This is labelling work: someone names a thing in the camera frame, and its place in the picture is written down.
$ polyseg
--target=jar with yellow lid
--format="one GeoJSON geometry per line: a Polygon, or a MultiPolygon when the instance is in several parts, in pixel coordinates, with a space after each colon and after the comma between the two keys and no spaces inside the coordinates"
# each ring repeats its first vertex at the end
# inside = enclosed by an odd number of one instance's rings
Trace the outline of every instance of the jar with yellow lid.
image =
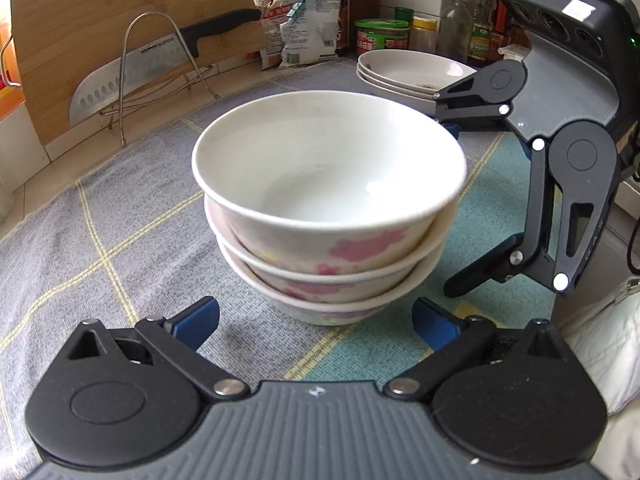
{"type": "Polygon", "coordinates": [[[409,50],[433,54],[438,39],[438,20],[414,16],[409,33],[409,50]]]}

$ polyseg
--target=plaid cloth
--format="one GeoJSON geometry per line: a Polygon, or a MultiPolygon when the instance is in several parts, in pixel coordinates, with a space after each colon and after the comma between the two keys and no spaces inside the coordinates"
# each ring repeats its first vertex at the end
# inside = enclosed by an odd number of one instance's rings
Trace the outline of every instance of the plaid cloth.
{"type": "Polygon", "coordinates": [[[522,230],[529,164],[507,134],[461,134],[468,182],[442,260],[418,290],[353,326],[312,326],[273,310],[220,254],[191,150],[226,111],[301,89],[367,91],[354,62],[338,60],[224,98],[123,150],[0,241],[0,478],[23,478],[38,464],[24,408],[85,318],[123,328],[212,295],[220,327],[200,352],[256,386],[261,379],[388,380],[429,351],[410,323],[420,295],[460,316],[482,312],[509,326],[550,315],[553,295],[526,278],[487,283],[462,301],[442,295],[448,276],[522,230]]]}

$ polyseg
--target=barcode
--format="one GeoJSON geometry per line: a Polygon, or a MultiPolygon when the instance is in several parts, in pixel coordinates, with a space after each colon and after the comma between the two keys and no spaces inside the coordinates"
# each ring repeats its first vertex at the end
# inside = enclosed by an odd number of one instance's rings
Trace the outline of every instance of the barcode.
{"type": "Polygon", "coordinates": [[[284,61],[286,63],[298,64],[300,63],[300,54],[289,54],[285,55],[284,61]]]}

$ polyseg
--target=yellow lid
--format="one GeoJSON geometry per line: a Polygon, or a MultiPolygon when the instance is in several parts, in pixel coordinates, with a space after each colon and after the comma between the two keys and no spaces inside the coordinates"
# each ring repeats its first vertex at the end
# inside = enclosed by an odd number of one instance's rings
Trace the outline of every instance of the yellow lid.
{"type": "Polygon", "coordinates": [[[438,20],[430,20],[429,18],[419,18],[414,16],[412,25],[418,28],[425,28],[426,30],[436,30],[438,28],[438,20]]]}

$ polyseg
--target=camera lens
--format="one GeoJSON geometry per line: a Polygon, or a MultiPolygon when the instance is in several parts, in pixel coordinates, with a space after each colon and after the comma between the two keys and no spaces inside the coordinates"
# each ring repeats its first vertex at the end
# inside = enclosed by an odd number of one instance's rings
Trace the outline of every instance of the camera lens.
{"type": "Polygon", "coordinates": [[[533,16],[520,4],[513,4],[513,9],[520,15],[520,17],[526,22],[533,23],[533,16]]]}
{"type": "Polygon", "coordinates": [[[580,40],[580,43],[582,43],[587,48],[591,55],[595,57],[602,57],[602,48],[591,34],[589,34],[586,30],[582,30],[581,28],[579,28],[575,31],[575,35],[578,37],[578,40],[580,40]]]}
{"type": "Polygon", "coordinates": [[[540,12],[540,19],[558,40],[569,41],[569,33],[555,16],[548,12],[540,12]]]}

